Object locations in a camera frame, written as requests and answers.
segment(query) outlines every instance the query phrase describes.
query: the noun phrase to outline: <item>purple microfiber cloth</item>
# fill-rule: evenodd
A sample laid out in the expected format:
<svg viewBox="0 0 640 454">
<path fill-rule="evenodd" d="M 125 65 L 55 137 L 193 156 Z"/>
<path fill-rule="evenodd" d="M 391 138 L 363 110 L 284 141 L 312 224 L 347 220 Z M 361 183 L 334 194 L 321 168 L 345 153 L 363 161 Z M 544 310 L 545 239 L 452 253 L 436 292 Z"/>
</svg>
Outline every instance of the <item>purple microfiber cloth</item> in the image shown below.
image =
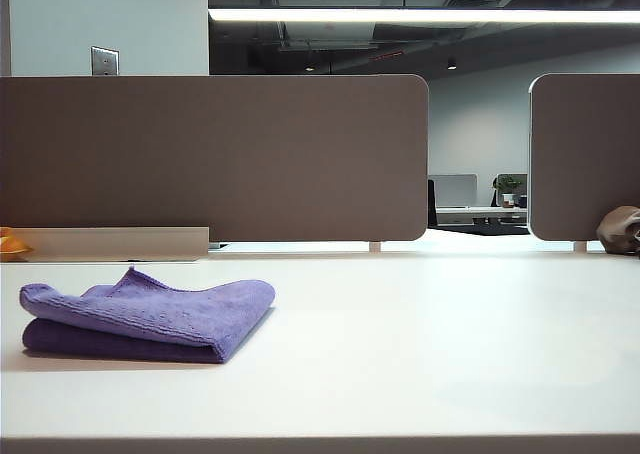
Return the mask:
<svg viewBox="0 0 640 454">
<path fill-rule="evenodd" d="M 115 286 L 94 286 L 80 297 L 29 284 L 20 304 L 39 319 L 27 326 L 23 343 L 64 354 L 223 363 L 274 297 L 263 281 L 183 291 L 133 268 Z"/>
</svg>

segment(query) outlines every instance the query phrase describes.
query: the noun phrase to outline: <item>desk surface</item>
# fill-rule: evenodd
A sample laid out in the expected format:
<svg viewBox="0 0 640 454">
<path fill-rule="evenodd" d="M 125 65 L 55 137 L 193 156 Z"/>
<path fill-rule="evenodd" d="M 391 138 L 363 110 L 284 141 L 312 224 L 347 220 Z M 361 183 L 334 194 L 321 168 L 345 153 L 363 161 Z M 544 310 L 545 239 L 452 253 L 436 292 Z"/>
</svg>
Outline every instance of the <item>desk surface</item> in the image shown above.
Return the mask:
<svg viewBox="0 0 640 454">
<path fill-rule="evenodd" d="M 184 289 L 274 285 L 273 310 L 220 366 L 27 357 L 20 286 L 81 294 L 127 265 L 2 264 L 4 452 L 108 452 L 108 441 L 119 452 L 177 452 L 175 443 L 259 452 L 287 439 L 302 444 L 269 452 L 331 441 L 331 452 L 392 442 L 400 452 L 467 453 L 497 442 L 491 452 L 548 453 L 585 439 L 582 452 L 599 442 L 608 443 L 599 452 L 631 452 L 640 442 L 638 259 L 514 238 L 427 231 L 381 254 L 229 249 L 139 264 Z M 514 451 L 521 436 L 538 442 Z"/>
<path fill-rule="evenodd" d="M 490 207 L 490 206 L 471 206 L 471 207 L 436 207 L 438 214 L 478 214 L 482 216 L 496 217 L 502 214 L 527 214 L 527 209 L 522 207 Z"/>
</svg>

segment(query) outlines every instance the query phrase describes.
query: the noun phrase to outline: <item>ceiling lamp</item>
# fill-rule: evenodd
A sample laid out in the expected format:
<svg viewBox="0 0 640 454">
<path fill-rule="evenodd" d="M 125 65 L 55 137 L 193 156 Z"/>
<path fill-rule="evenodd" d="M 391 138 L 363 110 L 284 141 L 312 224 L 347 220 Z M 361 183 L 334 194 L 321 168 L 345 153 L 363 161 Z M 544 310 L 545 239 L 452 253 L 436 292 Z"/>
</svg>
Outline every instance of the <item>ceiling lamp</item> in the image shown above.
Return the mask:
<svg viewBox="0 0 640 454">
<path fill-rule="evenodd" d="M 640 11 L 537 9 L 209 9 L 214 21 L 640 24 Z"/>
</svg>

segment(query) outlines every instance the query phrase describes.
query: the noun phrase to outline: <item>exposed ceiling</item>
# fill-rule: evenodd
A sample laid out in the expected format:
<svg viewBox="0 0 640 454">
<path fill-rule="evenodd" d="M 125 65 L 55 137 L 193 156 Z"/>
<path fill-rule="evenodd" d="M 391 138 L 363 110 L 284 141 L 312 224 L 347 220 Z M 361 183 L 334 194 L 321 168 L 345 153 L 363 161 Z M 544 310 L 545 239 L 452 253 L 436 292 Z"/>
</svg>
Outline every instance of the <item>exposed ceiling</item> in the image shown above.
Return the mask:
<svg viewBox="0 0 640 454">
<path fill-rule="evenodd" d="M 638 9 L 640 0 L 209 0 L 209 7 Z M 637 27 L 210 22 L 211 73 L 419 72 L 428 78 L 640 42 Z"/>
</svg>

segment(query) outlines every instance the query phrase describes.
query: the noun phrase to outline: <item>light switch plate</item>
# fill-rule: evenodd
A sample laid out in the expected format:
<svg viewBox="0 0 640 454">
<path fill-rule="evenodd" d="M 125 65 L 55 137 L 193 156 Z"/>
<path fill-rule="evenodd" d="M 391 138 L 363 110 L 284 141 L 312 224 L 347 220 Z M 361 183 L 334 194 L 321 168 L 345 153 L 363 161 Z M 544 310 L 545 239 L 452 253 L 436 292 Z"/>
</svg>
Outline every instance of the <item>light switch plate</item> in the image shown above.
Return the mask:
<svg viewBox="0 0 640 454">
<path fill-rule="evenodd" d="M 91 46 L 91 74 L 94 76 L 117 76 L 120 74 L 120 52 Z"/>
</svg>

